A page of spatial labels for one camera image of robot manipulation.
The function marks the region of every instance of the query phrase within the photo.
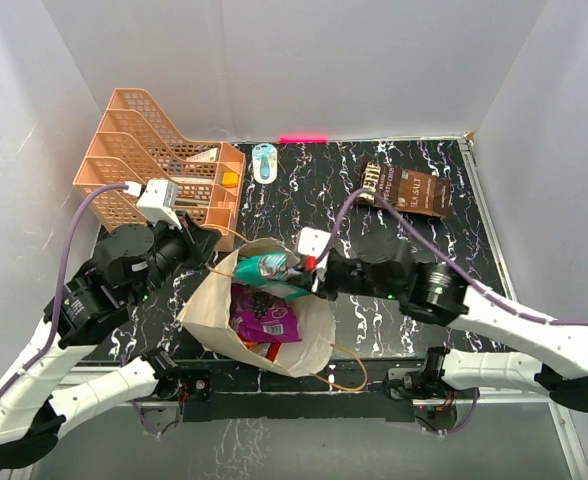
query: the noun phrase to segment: white wall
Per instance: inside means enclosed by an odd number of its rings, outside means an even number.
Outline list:
[[[588,1],[548,2],[476,138],[519,300],[588,320]]]
[[[148,89],[188,137],[475,130],[543,0],[43,0],[104,107]]]
[[[39,0],[0,0],[0,375],[54,293],[79,196],[72,179],[100,110]],[[79,227],[72,268],[98,223]]]

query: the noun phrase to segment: marble pattern tabletop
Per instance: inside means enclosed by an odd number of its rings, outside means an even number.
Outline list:
[[[250,239],[276,237],[290,248],[297,232],[305,226],[331,228],[346,197],[358,188],[363,160],[449,178],[452,203],[446,219],[416,215],[406,218],[472,277],[503,294],[457,140],[277,144],[278,176],[270,185],[258,184],[252,178],[253,145],[237,147],[248,159],[237,230]],[[387,213],[359,207],[352,209],[343,221],[335,247],[346,256],[354,256],[368,232],[407,238]],[[413,250],[420,261],[434,260],[434,255],[422,246],[414,246]],[[179,272],[146,305],[133,309],[132,321],[115,330],[84,364],[113,365],[123,354],[131,357],[157,346],[167,349],[176,360],[213,358],[176,320],[206,274]],[[331,306],[337,324],[336,342],[354,349],[363,358],[420,357],[428,347],[438,345],[467,351],[503,348],[474,334],[418,323],[402,315],[394,301],[340,295]],[[335,354],[335,358],[346,358],[341,352]]]

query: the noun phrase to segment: purple package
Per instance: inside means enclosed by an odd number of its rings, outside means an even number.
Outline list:
[[[232,285],[230,326],[246,342],[300,342],[298,319],[282,298]]]

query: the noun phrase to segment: plastic organizer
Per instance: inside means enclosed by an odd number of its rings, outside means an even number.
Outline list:
[[[190,161],[212,148],[219,149],[215,161]],[[234,188],[220,185],[228,172],[239,177]],[[109,183],[170,179],[179,186],[175,210],[186,211],[197,224],[224,227],[216,248],[228,252],[234,236],[225,228],[236,229],[244,173],[245,155],[232,145],[188,140],[145,90],[117,88],[74,185],[87,197]],[[213,183],[201,183],[203,179]],[[136,198],[115,190],[98,197],[92,209],[109,231],[125,223],[145,223]]]

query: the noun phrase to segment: cable connector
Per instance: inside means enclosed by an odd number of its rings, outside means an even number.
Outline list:
[[[129,193],[130,195],[134,195],[136,198],[140,198],[141,194],[143,193],[143,185],[136,182],[125,182],[127,188],[123,190],[125,193]]]

